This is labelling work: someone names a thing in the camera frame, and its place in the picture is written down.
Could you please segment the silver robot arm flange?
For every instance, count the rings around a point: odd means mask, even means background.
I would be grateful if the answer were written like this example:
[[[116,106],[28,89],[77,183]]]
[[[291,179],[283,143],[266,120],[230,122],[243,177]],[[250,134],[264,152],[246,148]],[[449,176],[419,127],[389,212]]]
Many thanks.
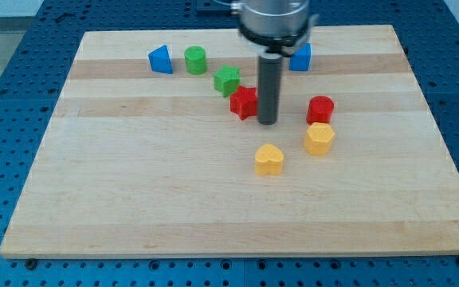
[[[291,57],[310,39],[319,15],[309,0],[239,0],[230,3],[237,15],[239,37],[258,56]]]

